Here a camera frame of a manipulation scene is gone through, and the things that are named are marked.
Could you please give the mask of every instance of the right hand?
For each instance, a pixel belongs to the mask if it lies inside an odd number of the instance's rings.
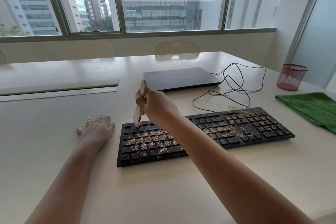
[[[145,97],[144,99],[138,91],[135,101],[141,108],[142,114],[146,114],[155,125],[167,130],[169,121],[181,115],[175,103],[162,91],[147,87]]]

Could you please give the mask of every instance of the keyboard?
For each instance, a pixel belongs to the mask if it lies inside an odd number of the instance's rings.
[[[261,107],[186,116],[224,149],[294,138]],[[151,121],[122,125],[117,167],[187,156],[178,141]]]

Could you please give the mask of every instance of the cable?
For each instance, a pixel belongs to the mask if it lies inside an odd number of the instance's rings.
[[[239,72],[240,72],[241,79],[242,79],[242,83],[241,83],[241,85],[239,85],[235,80],[233,80],[233,78],[232,78],[231,76],[229,76],[229,75],[226,75],[226,76],[225,76],[225,74],[224,74],[225,71],[226,71],[226,69],[228,69],[230,66],[233,66],[233,65],[235,65],[235,66],[238,68]],[[263,77],[262,77],[262,83],[261,83],[261,88],[260,88],[260,89],[258,89],[258,90],[245,90],[245,89],[243,89],[243,85],[244,85],[244,76],[243,76],[243,74],[242,74],[242,72],[241,72],[241,70],[240,70],[240,68],[239,68],[238,65],[240,65],[240,66],[244,66],[244,67],[249,67],[249,68],[262,68],[262,69],[264,69],[264,75],[263,75]],[[263,86],[264,86],[264,78],[265,78],[265,75],[266,75],[266,68],[264,68],[264,67],[245,66],[245,65],[242,65],[242,64],[240,64],[240,63],[231,63],[231,64],[228,65],[223,71],[219,72],[218,74],[215,74],[215,73],[210,73],[210,74],[213,74],[213,75],[220,75],[220,74],[222,74],[222,73],[223,73],[223,77],[224,77],[224,79],[223,79],[220,83],[216,84],[216,86],[214,86],[211,90],[208,90],[208,92],[206,92],[206,93],[200,95],[199,97],[193,99],[192,102],[191,102],[191,104],[192,104],[193,107],[195,107],[195,108],[197,108],[197,109],[200,109],[200,110],[203,110],[203,111],[215,112],[215,111],[212,111],[212,110],[207,110],[207,109],[199,108],[199,107],[197,107],[197,106],[194,105],[194,101],[195,101],[196,99],[199,99],[200,97],[202,97],[202,96],[204,96],[204,95],[206,95],[206,94],[209,94],[209,95],[211,95],[211,96],[223,96],[223,97],[226,97],[226,98],[228,98],[229,100],[231,100],[231,101],[233,101],[233,102],[235,102],[235,103],[237,103],[237,104],[239,104],[239,105],[241,105],[241,106],[244,106],[244,107],[246,107],[246,108],[249,108],[250,103],[251,103],[251,99],[250,99],[250,96],[249,96],[248,92],[257,92],[257,91],[260,91],[260,90],[263,89]],[[230,79],[231,79],[231,80],[238,86],[237,89],[233,88],[233,87],[229,84],[229,82],[228,82],[228,80],[227,80],[228,77],[229,77],[229,78],[230,78]],[[228,92],[225,92],[225,93],[220,93],[220,92],[215,91],[214,89],[215,89],[216,87],[218,87],[219,85],[221,85],[224,81],[226,81],[226,83],[228,84],[228,86],[229,86],[232,90],[231,90],[231,91],[228,91]],[[249,99],[249,104],[248,104],[248,105],[244,105],[244,104],[238,103],[237,101],[235,101],[235,100],[229,98],[228,96],[225,96],[225,94],[229,94],[229,93],[231,93],[231,92],[235,92],[235,91],[243,91],[243,92],[247,95],[247,97],[248,97],[248,99]]]

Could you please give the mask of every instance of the desk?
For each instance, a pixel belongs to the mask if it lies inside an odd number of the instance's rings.
[[[109,68],[107,76],[121,79],[117,92],[0,103],[1,222],[27,219],[76,146],[75,127],[101,112],[112,116],[116,130],[95,163],[81,223],[234,223],[188,157],[116,167],[121,124],[132,122],[134,94],[143,72],[199,66],[218,73],[233,62],[254,66],[223,52],[170,61],[155,56],[103,59],[101,69]],[[242,68],[242,72],[244,89],[261,86],[263,69]],[[237,69],[228,69],[228,74],[239,81]],[[267,69],[263,90],[250,94],[250,107],[265,109],[296,138],[229,152],[310,217],[336,212],[336,137],[275,100],[275,95],[292,94],[276,88],[278,75]],[[200,114],[205,111],[192,107],[191,100],[208,88],[167,95],[183,115]],[[228,86],[220,90],[225,92]],[[295,93],[314,91],[320,89],[303,82]],[[229,95],[248,103],[244,94]],[[195,104],[216,111],[240,108],[218,96],[204,96]]]

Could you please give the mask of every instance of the green cloth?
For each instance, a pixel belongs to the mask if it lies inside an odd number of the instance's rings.
[[[318,127],[336,134],[336,101],[322,92],[275,96],[288,108]]]

